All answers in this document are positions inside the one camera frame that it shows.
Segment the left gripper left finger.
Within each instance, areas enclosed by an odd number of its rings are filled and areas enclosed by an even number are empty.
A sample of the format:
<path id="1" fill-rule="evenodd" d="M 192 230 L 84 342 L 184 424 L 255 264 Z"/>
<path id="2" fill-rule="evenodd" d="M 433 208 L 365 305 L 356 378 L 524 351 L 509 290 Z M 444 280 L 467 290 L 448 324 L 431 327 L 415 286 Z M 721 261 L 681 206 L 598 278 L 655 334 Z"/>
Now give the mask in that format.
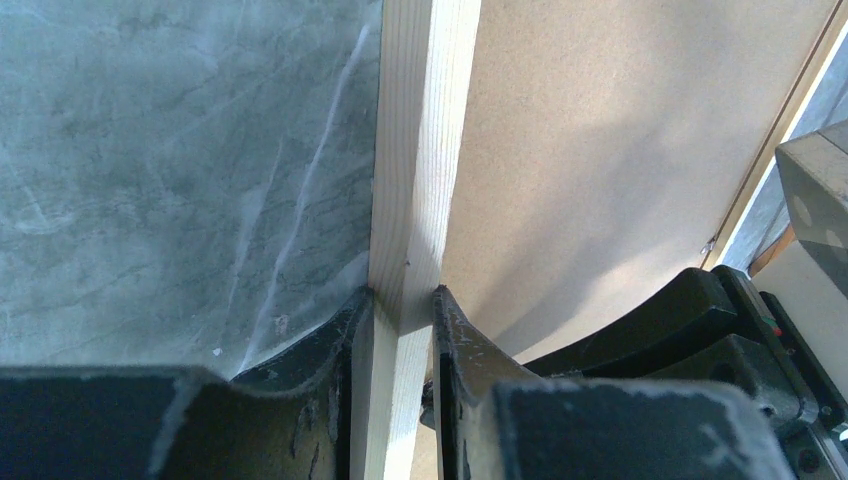
<path id="1" fill-rule="evenodd" d="M 373 293 L 225 380 L 202 367 L 1 371 L 5 479 L 345 479 L 354 340 Z"/>

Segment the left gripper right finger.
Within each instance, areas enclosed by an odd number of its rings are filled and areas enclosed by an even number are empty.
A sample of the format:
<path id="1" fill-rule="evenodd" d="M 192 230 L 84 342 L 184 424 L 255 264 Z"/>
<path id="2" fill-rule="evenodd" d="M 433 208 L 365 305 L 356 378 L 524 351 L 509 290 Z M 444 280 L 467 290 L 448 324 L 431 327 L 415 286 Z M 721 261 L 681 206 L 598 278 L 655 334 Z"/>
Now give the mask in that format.
<path id="1" fill-rule="evenodd" d="M 433 294 L 443 479 L 790 479 L 764 416 L 712 381 L 544 379 Z"/>

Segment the light wooden picture frame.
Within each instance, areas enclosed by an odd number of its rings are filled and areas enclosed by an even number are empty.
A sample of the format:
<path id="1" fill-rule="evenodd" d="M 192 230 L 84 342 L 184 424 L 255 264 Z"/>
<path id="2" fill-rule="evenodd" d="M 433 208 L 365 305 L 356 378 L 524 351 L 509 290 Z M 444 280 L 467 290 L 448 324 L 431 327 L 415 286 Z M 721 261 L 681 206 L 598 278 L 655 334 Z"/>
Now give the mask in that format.
<path id="1" fill-rule="evenodd" d="M 406 479 L 431 348 L 430 296 L 443 283 L 453 195 L 480 14 L 486 1 L 383 6 L 368 283 L 377 307 L 369 417 L 351 447 L 355 479 Z M 794 81 L 698 266 L 717 263 L 765 151 L 782 137 L 847 24 L 837 7 Z"/>

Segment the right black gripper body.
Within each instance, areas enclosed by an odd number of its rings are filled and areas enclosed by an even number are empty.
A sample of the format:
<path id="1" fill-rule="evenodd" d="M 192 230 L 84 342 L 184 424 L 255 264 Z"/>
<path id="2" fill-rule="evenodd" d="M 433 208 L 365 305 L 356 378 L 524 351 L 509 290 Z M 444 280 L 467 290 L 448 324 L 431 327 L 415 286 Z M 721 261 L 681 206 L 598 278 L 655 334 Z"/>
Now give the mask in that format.
<path id="1" fill-rule="evenodd" d="M 799 479 L 847 476 L 847 402 L 778 298 L 687 268 L 601 330 L 526 363 L 546 377 L 716 381 L 743 390 Z"/>

